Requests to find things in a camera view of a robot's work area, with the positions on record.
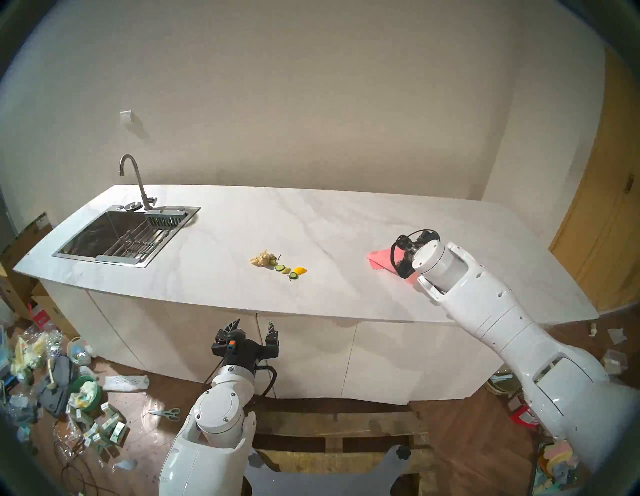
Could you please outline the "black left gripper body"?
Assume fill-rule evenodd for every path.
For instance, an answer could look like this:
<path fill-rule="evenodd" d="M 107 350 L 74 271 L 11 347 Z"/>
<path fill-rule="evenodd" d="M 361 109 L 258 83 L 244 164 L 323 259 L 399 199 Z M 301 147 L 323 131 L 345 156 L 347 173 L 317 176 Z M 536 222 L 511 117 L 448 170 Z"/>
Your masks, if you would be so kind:
<path fill-rule="evenodd" d="M 241 367 L 248 371 L 256 370 L 259 362 L 275 359 L 279 356 L 279 345 L 260 345 L 246 337 L 243 330 L 223 330 L 223 367 Z"/>

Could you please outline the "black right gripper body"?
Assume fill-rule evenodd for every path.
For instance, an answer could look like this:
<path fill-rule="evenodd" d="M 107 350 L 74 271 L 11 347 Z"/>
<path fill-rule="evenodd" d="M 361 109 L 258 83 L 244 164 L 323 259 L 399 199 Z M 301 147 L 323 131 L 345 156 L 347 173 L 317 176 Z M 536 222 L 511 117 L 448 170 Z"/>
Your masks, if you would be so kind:
<path fill-rule="evenodd" d="M 395 249 L 395 271 L 402 279 L 415 274 L 413 261 L 418 249 Z"/>

